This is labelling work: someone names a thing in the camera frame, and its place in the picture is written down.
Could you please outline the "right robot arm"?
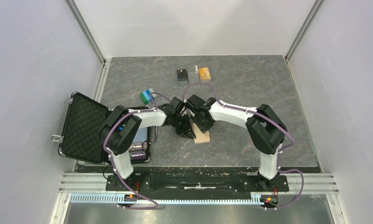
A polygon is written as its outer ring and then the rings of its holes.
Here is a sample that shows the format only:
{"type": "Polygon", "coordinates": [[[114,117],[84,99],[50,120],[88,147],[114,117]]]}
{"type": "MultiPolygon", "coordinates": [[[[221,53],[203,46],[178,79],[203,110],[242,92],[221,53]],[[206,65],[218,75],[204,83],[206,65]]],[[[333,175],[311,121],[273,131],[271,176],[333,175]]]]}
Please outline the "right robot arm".
{"type": "Polygon", "coordinates": [[[186,106],[192,113],[192,121],[202,133],[211,129],[216,121],[246,128],[255,148],[260,151],[259,187],[271,190],[276,186],[278,151],[287,129],[270,106],[241,107],[215,98],[205,101],[196,95],[186,101],[186,106]]]}

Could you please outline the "beige leather card holder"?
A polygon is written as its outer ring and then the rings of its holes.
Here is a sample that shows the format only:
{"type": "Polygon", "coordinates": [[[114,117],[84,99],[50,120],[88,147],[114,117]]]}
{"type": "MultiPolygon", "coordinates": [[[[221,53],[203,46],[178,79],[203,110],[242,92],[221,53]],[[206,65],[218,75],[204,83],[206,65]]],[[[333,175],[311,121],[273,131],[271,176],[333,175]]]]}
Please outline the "beige leather card holder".
{"type": "Polygon", "coordinates": [[[195,123],[192,123],[192,130],[195,134],[194,143],[195,144],[201,144],[201,143],[208,143],[210,142],[210,132],[202,132],[195,123]]]}

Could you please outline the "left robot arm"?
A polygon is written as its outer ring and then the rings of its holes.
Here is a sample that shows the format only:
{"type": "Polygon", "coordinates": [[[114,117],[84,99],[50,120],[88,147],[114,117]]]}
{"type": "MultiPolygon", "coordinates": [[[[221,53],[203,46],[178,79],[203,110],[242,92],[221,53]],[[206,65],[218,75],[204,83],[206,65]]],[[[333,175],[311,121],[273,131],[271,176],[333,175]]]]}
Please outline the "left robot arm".
{"type": "Polygon", "coordinates": [[[130,190],[135,185],[129,148],[139,129],[171,126],[180,137],[196,138],[189,116],[182,113],[183,108],[183,105],[163,104],[137,110],[119,105],[109,113],[99,129],[99,139],[104,151],[108,153],[109,161],[118,176],[117,183],[122,189],[130,190]]]}

